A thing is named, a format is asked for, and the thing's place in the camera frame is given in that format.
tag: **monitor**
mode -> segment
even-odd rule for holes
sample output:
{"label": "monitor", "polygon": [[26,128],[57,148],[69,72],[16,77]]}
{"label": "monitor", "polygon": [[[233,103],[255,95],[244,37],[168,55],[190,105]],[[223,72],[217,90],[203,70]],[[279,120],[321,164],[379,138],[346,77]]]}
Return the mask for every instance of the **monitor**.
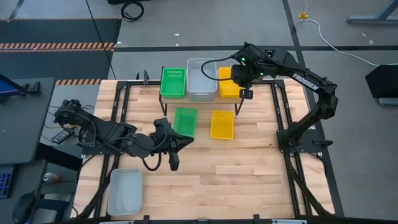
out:
{"label": "monitor", "polygon": [[26,94],[27,90],[0,74],[0,97]]}

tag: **floor mat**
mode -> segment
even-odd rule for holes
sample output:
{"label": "floor mat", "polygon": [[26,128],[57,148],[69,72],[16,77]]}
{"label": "floor mat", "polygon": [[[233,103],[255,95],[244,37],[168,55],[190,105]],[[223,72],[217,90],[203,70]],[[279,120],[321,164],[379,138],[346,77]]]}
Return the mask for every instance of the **floor mat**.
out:
{"label": "floor mat", "polygon": [[[117,42],[121,19],[95,19],[103,42]],[[91,19],[0,21],[0,43],[100,42]]]}
{"label": "floor mat", "polygon": [[[112,59],[113,53],[110,51],[107,53]],[[54,77],[56,80],[107,79],[108,72],[109,61],[103,50],[0,53],[0,73],[10,79],[39,77]],[[97,81],[80,82],[80,84],[95,83]]]}

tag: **computer mouse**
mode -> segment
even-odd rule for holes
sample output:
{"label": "computer mouse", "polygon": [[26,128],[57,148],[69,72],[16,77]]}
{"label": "computer mouse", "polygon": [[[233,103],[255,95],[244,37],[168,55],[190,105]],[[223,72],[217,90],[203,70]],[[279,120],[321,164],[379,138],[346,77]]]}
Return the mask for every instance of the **computer mouse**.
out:
{"label": "computer mouse", "polygon": [[24,224],[28,221],[34,202],[35,195],[33,193],[24,194],[19,198],[12,212],[12,220],[15,224]]}

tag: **keyboard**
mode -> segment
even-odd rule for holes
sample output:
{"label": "keyboard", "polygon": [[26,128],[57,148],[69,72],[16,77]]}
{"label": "keyboard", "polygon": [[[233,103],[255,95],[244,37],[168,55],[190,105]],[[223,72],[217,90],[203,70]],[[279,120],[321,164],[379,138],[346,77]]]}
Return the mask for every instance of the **keyboard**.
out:
{"label": "keyboard", "polygon": [[0,199],[9,198],[11,195],[11,180],[14,166],[0,166]]}

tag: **green basket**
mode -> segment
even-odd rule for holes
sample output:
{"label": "green basket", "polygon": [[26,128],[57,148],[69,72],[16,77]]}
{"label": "green basket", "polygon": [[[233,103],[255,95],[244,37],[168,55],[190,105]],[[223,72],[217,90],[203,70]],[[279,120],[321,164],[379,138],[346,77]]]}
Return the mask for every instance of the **green basket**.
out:
{"label": "green basket", "polygon": [[197,125],[197,110],[177,108],[175,111],[174,131],[184,136],[193,137]]}
{"label": "green basket", "polygon": [[163,68],[160,94],[165,98],[184,97],[185,68]]}

